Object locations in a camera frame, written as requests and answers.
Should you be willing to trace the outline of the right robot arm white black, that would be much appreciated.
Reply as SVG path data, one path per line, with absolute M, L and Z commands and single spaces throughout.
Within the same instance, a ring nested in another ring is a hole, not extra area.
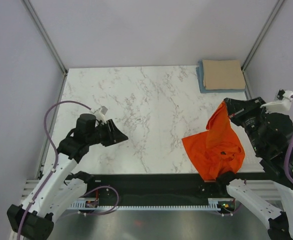
M 293 122 L 272 109 L 274 102 L 266 103 L 261 97 L 225 98 L 224 102 L 230 121 L 244 128 L 260 165 L 279 192 L 283 209 L 258 196 L 231 171 L 217 178 L 216 193 L 244 205 L 263 223 L 270 239 L 293 240 Z

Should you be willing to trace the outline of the orange t shirt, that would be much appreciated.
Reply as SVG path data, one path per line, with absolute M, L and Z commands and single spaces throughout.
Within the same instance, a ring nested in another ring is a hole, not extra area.
M 216 180 L 224 173 L 237 173 L 245 150 L 231 127 L 224 101 L 212 114 L 206 131 L 182 139 L 186 154 L 204 181 Z

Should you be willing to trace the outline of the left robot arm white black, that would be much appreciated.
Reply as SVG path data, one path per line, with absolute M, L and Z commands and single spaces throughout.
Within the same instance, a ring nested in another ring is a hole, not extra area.
M 59 143 L 51 168 L 20 205 L 12 204 L 7 217 L 18 237 L 30 240 L 46 240 L 60 216 L 82 196 L 96 192 L 92 175 L 80 171 L 72 176 L 68 185 L 64 181 L 80 163 L 93 145 L 104 147 L 119 144 L 129 138 L 122 133 L 112 119 L 105 120 L 102 113 L 83 113 L 75 128 Z

